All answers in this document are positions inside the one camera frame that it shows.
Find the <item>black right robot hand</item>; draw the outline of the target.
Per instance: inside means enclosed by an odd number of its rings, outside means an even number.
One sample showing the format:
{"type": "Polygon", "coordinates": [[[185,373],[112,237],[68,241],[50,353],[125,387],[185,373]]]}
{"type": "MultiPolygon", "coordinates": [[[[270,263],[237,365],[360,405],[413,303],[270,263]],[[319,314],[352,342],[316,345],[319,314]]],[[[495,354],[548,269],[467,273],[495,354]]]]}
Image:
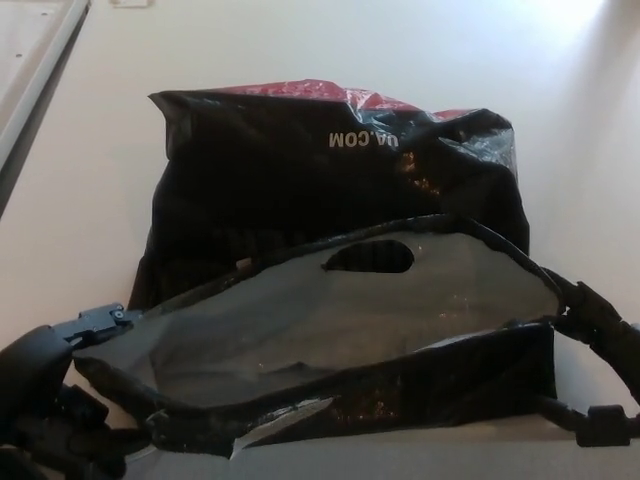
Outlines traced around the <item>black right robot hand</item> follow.
{"type": "MultiPolygon", "coordinates": [[[[554,329],[587,345],[605,361],[639,399],[639,327],[621,317],[603,296],[579,281],[572,283],[546,269],[558,286],[565,312],[550,321],[554,329]]],[[[620,405],[591,406],[583,414],[547,396],[535,399],[538,414],[575,435],[583,447],[628,446],[639,437],[639,417],[629,417],[620,405]]]]}

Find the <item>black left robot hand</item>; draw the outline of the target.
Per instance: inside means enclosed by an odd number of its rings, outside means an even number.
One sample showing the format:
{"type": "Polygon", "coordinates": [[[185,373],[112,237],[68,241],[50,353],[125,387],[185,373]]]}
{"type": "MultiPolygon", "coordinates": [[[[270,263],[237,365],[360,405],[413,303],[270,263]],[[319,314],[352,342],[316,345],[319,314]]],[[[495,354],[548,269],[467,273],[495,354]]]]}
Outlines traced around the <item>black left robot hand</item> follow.
{"type": "Polygon", "coordinates": [[[1,476],[121,479],[128,455],[146,448],[148,434],[113,429],[108,407],[65,382],[75,351],[128,330],[140,312],[112,303],[56,325],[38,326],[1,351],[1,476]]]}

